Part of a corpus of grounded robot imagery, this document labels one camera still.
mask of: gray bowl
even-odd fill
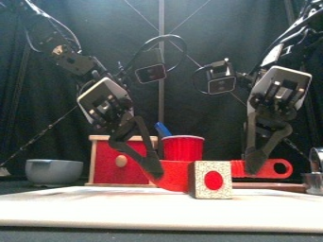
[[[34,186],[64,186],[77,181],[82,163],[62,160],[26,160],[25,175]]]
[[[302,173],[302,184],[308,194],[323,195],[323,173]]]

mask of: black cable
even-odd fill
[[[316,11],[316,13],[313,13],[309,17],[306,17],[300,23],[297,23],[300,21],[300,19],[302,18],[302,16],[298,17],[298,19],[294,21],[293,25],[288,28],[288,30],[278,36],[278,38],[273,41],[273,43],[269,45],[269,47],[266,48],[262,57],[261,57],[261,61],[265,58],[266,53],[269,52],[269,50],[272,49],[272,47],[284,39],[288,37],[288,35],[292,35],[301,27],[304,27],[314,18],[317,18],[320,15],[323,14],[323,8],[320,10]],[[257,62],[257,64],[253,66],[252,70],[249,71],[248,75],[252,76],[253,73],[256,72],[256,70],[258,69],[258,66],[261,64],[261,61]]]
[[[181,58],[180,58],[180,61],[177,62],[177,64],[172,68],[169,68],[166,70],[166,72],[170,72],[180,65],[180,63],[185,59],[185,56],[186,56],[186,44],[185,44],[184,40],[177,35],[168,34],[168,35],[160,35],[160,36],[149,39],[142,44],[142,46],[137,50],[134,56],[132,57],[130,61],[128,62],[126,66],[122,68],[122,71],[120,71],[116,76],[118,77],[121,74],[126,73],[126,71],[130,69],[134,61],[140,57],[141,53],[144,51],[149,50],[157,43],[164,42],[164,41],[169,41],[169,42],[170,41],[174,41],[174,42],[178,42],[180,43],[180,46],[181,46]]]

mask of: black backdrop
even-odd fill
[[[37,5],[74,32],[84,55],[96,56],[108,71],[117,72],[117,61],[125,64],[141,44],[158,34],[158,1],[142,0],[38,0]],[[237,86],[233,94],[202,95],[190,83],[198,65],[228,58],[238,72],[248,72],[260,60],[270,42],[288,28],[285,4],[281,0],[165,0],[164,32],[178,35],[188,45],[188,59],[165,79],[164,123],[173,134],[205,138],[204,160],[241,157],[241,130],[245,119],[246,90]],[[41,53],[30,51],[17,17],[0,14],[0,161],[3,162],[30,138],[76,105],[76,86],[68,73]],[[318,65],[320,54],[312,61]],[[165,43],[165,61],[172,66],[178,52]],[[321,72],[314,67],[316,78]],[[321,142],[312,136],[321,125],[321,98],[317,87],[292,121],[290,141],[308,153]],[[129,85],[134,112],[145,119],[149,134],[156,135],[157,83]],[[89,166],[90,142],[94,134],[81,111],[73,111],[27,149],[7,163],[11,174],[23,174],[26,159],[78,160]],[[270,157],[288,159],[298,180],[308,163],[284,144]]]

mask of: red cup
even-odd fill
[[[164,160],[201,161],[204,138],[192,135],[173,135],[161,139]]]

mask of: red circle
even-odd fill
[[[209,171],[204,176],[204,183],[209,190],[218,190],[222,186],[222,177],[217,171]]]

